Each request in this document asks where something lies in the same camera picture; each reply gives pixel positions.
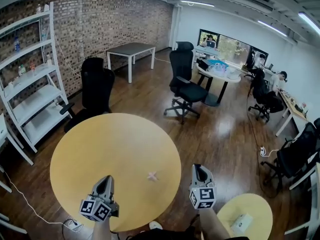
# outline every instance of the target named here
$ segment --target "chair armrest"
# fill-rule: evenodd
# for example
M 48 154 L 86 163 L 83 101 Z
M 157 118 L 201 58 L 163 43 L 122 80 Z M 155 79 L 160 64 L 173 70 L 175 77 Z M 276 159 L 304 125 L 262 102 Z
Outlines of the chair armrest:
M 285 138 L 285 143 L 283 144 L 283 146 L 281 147 L 281 150 L 283 150 L 285 147 L 286 147 L 286 145 L 289 143 L 289 142 L 292 142 L 293 141 L 293 139 L 287 139 L 287 138 Z
M 190 81 L 184 79 L 183 77 L 181 76 L 177 76 L 176 79 L 180 80 L 181 82 L 185 83 L 185 84 L 190 84 Z
M 69 113 L 70 113 L 70 111 L 71 111 L 71 113 L 70 114 L 75 114 L 73 111 L 72 111 L 72 107 L 74 106 L 74 103 L 68 103 L 68 104 L 66 104 L 66 105 L 64 105 L 64 106 L 62 106 L 62 109 L 60 110 L 60 115 L 63 115 L 63 114 L 65 114 L 67 111 L 69 111 Z

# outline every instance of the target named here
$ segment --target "yellow table top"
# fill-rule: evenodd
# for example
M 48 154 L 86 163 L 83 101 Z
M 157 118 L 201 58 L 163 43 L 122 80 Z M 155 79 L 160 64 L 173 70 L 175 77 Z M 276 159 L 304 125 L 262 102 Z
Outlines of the yellow table top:
M 241 194 L 227 202 L 218 212 L 217 217 L 222 222 L 231 237 L 232 224 L 241 214 L 249 214 L 253 220 L 245 231 L 250 240 L 268 240 L 273 224 L 271 208 L 266 200 L 257 194 Z
M 151 172 L 157 181 L 147 179 Z M 51 185 L 66 212 L 93 228 L 94 222 L 79 214 L 81 200 L 107 175 L 114 178 L 119 204 L 119 217 L 111 217 L 110 229 L 136 229 L 173 201 L 181 178 L 179 153 L 166 132 L 147 119 L 124 113 L 95 116 L 72 128 L 56 146 Z

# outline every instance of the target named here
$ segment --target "brick wall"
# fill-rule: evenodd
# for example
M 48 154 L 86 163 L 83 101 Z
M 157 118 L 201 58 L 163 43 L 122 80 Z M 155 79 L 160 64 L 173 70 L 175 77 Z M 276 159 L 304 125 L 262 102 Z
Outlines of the brick wall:
M 160 0 L 21 0 L 0 9 L 0 29 L 19 19 L 36 13 L 38 4 L 54 2 L 54 32 L 66 60 L 58 45 L 56 51 L 63 85 L 67 96 L 82 88 L 80 74 L 85 58 L 101 57 L 107 65 L 106 50 L 130 42 L 155 44 L 157 50 L 169 43 L 173 6 Z M 26 47 L 39 40 L 39 24 L 34 23 L 0 39 L 0 61 L 14 52 L 14 38 L 18 35 L 20 47 Z M 45 53 L 52 53 L 48 47 Z M 31 52 L 1 70 L 0 78 L 6 86 L 18 76 L 18 66 L 24 64 L 29 70 L 30 62 L 42 62 L 41 50 Z M 123 57 L 111 56 L 111 67 L 117 69 L 127 64 Z M 21 100 L 45 85 L 47 79 L 35 82 L 14 99 L 15 107 Z M 6 115 L 4 105 L 0 110 Z

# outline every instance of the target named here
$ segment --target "round white table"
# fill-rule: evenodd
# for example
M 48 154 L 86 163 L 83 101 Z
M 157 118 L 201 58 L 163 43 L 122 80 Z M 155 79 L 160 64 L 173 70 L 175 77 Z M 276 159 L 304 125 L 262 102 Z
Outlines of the round white table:
M 154 172 L 158 180 L 149 180 Z M 174 199 L 181 178 L 179 153 L 168 134 L 147 119 L 98 115 L 62 137 L 51 159 L 50 180 L 65 211 L 93 228 L 94 222 L 79 214 L 81 200 L 107 175 L 114 178 L 119 204 L 119 217 L 111 217 L 110 229 L 133 230 L 157 218 Z
M 224 93 L 225 93 L 225 90 L 227 88 L 228 83 L 239 83 L 241 80 L 240 76 L 238 76 L 236 79 L 230 79 L 227 76 L 219 76 L 219 75 L 216 75 L 212 72 L 205 71 L 204 69 L 199 67 L 199 64 L 196 64 L 196 68 L 199 70 L 199 73 L 201 74 L 198 85 L 201 85 L 201 83 L 203 82 L 205 77 L 208 78 L 208 81 L 205 86 L 205 89 L 208 91 L 208 95 L 206 96 L 205 100 L 203 100 L 203 103 L 210 106 L 210 107 L 217 107 L 220 105 L 220 102 L 222 100 L 222 97 L 224 96 Z M 220 80 L 224 81 L 224 84 L 223 84 L 223 87 L 222 87 L 222 90 L 220 92 L 219 97 L 215 96 L 212 93 L 209 93 L 213 78 L 220 79 Z

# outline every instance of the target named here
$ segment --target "shelf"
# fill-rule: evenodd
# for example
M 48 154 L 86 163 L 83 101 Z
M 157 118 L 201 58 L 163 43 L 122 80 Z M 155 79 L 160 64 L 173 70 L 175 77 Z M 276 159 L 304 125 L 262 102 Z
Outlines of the shelf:
M 0 62 L 0 70 L 2 70 L 5 66 L 9 65 L 10 63 L 14 62 L 15 60 L 19 59 L 23 55 L 26 55 L 40 47 L 46 46 L 51 44 L 51 39 L 46 40 L 46 41 L 40 41 L 36 42 L 26 48 L 21 49 L 19 52 L 14 52 L 10 57 L 4 59 L 3 61 Z
M 40 78 L 43 78 L 47 74 L 57 70 L 58 67 L 55 65 L 48 66 L 47 64 L 41 64 L 35 68 L 35 72 L 33 73 L 32 70 L 29 70 L 28 72 L 24 73 L 22 76 L 20 76 L 17 81 L 18 83 L 15 84 L 13 82 L 13 89 L 10 89 L 9 86 L 6 86 L 4 88 L 4 97 L 6 101 L 10 101 L 14 96 L 16 96 L 18 93 L 20 93 L 23 89 L 27 88 L 29 85 L 34 83 L 35 81 L 39 80 Z
M 33 145 L 69 115 L 68 112 L 60 114 L 61 109 L 62 106 L 51 103 L 22 128 Z
M 29 118 L 31 118 L 49 102 L 57 98 L 60 94 L 61 90 L 53 85 L 48 84 L 22 101 L 13 109 L 13 114 L 19 126 L 22 126 Z
M 50 11 L 44 11 L 38 14 L 34 14 L 31 15 L 29 17 L 20 19 L 12 24 L 10 24 L 9 26 L 4 27 L 3 29 L 0 30 L 0 38 L 12 33 L 13 31 L 16 31 L 20 28 L 23 28 L 27 25 L 30 25 L 32 23 L 37 22 L 40 18 L 44 17 L 44 16 L 49 16 L 50 15 Z

